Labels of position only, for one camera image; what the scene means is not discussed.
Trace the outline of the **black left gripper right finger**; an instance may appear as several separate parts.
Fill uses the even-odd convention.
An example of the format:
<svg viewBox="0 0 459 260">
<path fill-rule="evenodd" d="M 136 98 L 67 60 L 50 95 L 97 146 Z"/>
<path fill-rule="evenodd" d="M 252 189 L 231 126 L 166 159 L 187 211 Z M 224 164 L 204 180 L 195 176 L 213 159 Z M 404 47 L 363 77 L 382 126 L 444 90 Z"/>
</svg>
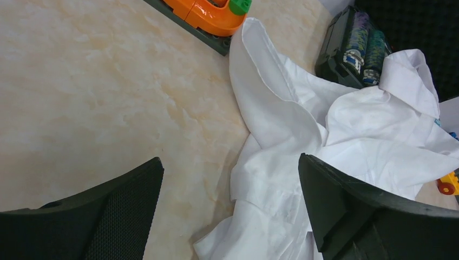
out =
<svg viewBox="0 0 459 260">
<path fill-rule="evenodd" d="M 299 179 L 324 259 L 458 259 L 458 212 L 347 175 L 313 155 Z"/>
</svg>

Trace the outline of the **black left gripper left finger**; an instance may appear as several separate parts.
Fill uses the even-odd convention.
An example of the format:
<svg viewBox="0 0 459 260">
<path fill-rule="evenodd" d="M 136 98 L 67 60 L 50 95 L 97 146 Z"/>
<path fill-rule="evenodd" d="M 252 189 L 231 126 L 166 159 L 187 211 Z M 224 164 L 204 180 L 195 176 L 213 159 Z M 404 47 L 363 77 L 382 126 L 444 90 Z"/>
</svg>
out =
<svg viewBox="0 0 459 260">
<path fill-rule="evenodd" d="M 155 157 L 37 209 L 1 213 L 1 259 L 142 259 L 164 169 Z"/>
</svg>

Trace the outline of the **white shirt garment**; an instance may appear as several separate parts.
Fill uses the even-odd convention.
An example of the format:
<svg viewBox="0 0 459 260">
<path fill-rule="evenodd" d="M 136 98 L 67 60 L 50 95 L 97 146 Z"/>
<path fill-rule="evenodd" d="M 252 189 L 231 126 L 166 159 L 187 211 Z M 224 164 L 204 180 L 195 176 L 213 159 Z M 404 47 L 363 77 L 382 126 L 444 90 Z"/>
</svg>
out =
<svg viewBox="0 0 459 260">
<path fill-rule="evenodd" d="M 390 54 L 379 85 L 359 90 L 305 71 L 248 18 L 232 37 L 229 74 L 250 135 L 231 173 L 233 215 L 194 244 L 200 259 L 322 259 L 300 190 L 302 153 L 408 199 L 458 168 L 418 49 Z"/>
</svg>

